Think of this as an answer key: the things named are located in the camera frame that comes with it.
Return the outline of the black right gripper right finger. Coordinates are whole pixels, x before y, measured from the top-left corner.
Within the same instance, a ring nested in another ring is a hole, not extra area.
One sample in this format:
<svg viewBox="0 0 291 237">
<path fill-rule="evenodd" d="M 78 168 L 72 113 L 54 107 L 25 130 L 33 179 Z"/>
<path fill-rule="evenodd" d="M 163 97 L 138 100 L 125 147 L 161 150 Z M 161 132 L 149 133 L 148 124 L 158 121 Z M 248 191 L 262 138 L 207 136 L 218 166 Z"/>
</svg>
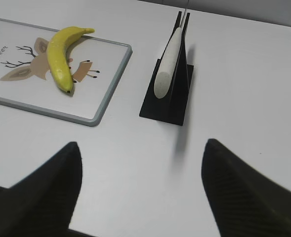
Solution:
<svg viewBox="0 0 291 237">
<path fill-rule="evenodd" d="M 222 237 L 291 237 L 291 191 L 216 139 L 208 139 L 201 176 Z"/>
</svg>

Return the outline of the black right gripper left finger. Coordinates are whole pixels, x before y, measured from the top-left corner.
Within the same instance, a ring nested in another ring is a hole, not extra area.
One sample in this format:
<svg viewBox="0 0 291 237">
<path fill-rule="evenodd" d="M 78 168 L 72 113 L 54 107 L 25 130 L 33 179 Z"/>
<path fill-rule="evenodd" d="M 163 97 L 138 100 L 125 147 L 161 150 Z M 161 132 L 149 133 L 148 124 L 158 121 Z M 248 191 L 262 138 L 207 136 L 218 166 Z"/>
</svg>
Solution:
<svg viewBox="0 0 291 237">
<path fill-rule="evenodd" d="M 15 185 L 0 186 L 0 237 L 79 237 L 69 229 L 83 164 L 70 142 Z"/>
</svg>

